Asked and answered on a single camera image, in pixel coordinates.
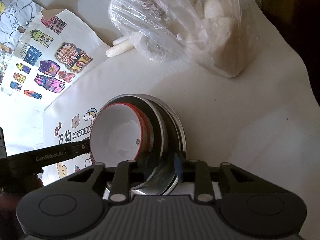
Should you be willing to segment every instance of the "stacked bowls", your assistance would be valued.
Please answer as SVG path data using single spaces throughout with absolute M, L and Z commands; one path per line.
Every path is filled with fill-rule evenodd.
M 106 167 L 130 159 L 146 164 L 146 181 L 131 185 L 133 194 L 168 195 L 178 183 L 174 153 L 186 151 L 186 139 L 179 118 L 164 102 L 149 95 L 124 94 L 98 112 L 90 147 L 92 162 Z

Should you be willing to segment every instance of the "white bowl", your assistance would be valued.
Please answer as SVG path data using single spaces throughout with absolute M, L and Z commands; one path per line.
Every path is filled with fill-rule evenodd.
M 152 128 L 150 119 L 147 117 L 147 115 L 141 109 L 139 109 L 135 105 L 130 104 L 130 103 L 122 103 L 122 104 L 127 105 L 130 108 L 134 109 L 135 112 L 137 112 L 142 117 L 142 120 L 143 120 L 143 122 L 144 122 L 144 124 L 146 125 L 146 128 L 147 128 L 147 135 L 148 135 L 148 138 L 147 138 L 147 147 L 148 147 L 147 151 L 151 151 L 152 146 L 153 146 L 153 141 L 154 141 L 154 134 L 153 134 L 153 128 Z
M 136 159 L 148 150 L 146 125 L 139 113 L 126 103 L 114 103 L 97 115 L 91 129 L 93 162 L 116 167 L 119 162 Z

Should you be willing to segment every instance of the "stainless steel bowl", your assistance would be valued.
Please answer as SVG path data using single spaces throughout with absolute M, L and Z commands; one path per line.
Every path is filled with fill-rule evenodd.
M 152 157 L 159 158 L 158 166 L 147 181 L 131 188 L 132 194 L 168 195 L 178 183 L 173 152 L 186 151 L 186 139 L 180 120 L 169 106 L 149 95 L 119 95 L 108 101 L 103 108 L 117 102 L 133 104 L 147 115 L 154 130 L 151 154 L 154 155 Z

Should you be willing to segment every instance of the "colored house drawing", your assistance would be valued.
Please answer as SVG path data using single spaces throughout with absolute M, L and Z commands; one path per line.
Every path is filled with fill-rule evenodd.
M 22 63 L 17 63 L 17 68 L 18 68 L 18 70 L 23 71 L 23 72 L 25 72 L 27 74 L 29 74 L 30 70 L 31 70 L 30 67 L 28 67 L 26 65 L 23 65 Z
M 58 71 L 59 78 L 63 79 L 65 82 L 70 83 L 76 76 L 74 73 L 67 73 L 64 70 Z
M 42 45 L 46 46 L 47 48 L 50 46 L 53 38 L 49 35 L 44 34 L 41 30 L 33 30 L 31 31 L 31 37 L 35 41 L 39 41 Z
M 46 90 L 54 93 L 60 93 L 66 85 L 63 81 L 60 81 L 54 77 L 47 77 L 45 75 L 37 75 L 34 81 L 39 86 L 44 87 Z
M 67 25 L 64 21 L 62 21 L 59 17 L 54 16 L 48 20 L 45 20 L 43 17 L 41 18 L 41 22 L 47 28 L 53 30 L 55 33 L 60 34 L 63 28 Z
M 21 58 L 28 62 L 30 65 L 35 65 L 39 57 L 41 56 L 42 52 L 37 50 L 35 47 L 31 46 L 28 43 L 25 43 L 22 51 L 20 52 Z
M 36 99 L 42 98 L 41 94 L 38 94 L 38 93 L 36 93 L 34 91 L 30 91 L 30 90 L 25 90 L 24 94 L 27 95 L 28 97 L 31 97 L 31 98 L 36 98 Z
M 40 60 L 39 71 L 43 74 L 54 77 L 59 71 L 60 66 L 52 60 Z
M 15 72 L 14 74 L 13 74 L 13 78 L 16 80 L 16 81 L 18 81 L 18 82 L 20 82 L 20 83 L 24 83 L 24 81 L 26 80 L 26 76 L 24 76 L 24 75 L 21 75 L 21 74 L 19 74 L 19 73 L 17 73 L 17 72 Z
M 62 43 L 54 55 L 56 59 L 63 63 L 68 70 L 74 73 L 80 73 L 93 58 L 89 57 L 85 51 L 77 48 L 72 43 Z
M 17 83 L 17 82 L 12 81 L 12 82 L 10 83 L 10 87 L 11 87 L 12 89 L 14 89 L 14 90 L 20 91 L 21 88 L 22 88 L 22 85 L 19 84 L 19 83 Z

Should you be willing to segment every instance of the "cartoon bear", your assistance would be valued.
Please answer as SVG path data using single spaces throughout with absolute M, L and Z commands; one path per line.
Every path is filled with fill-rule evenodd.
M 72 128 L 76 128 L 79 125 L 79 122 L 80 122 L 80 118 L 79 118 L 79 114 L 77 114 L 74 118 L 72 118 L 72 123 L 71 123 Z

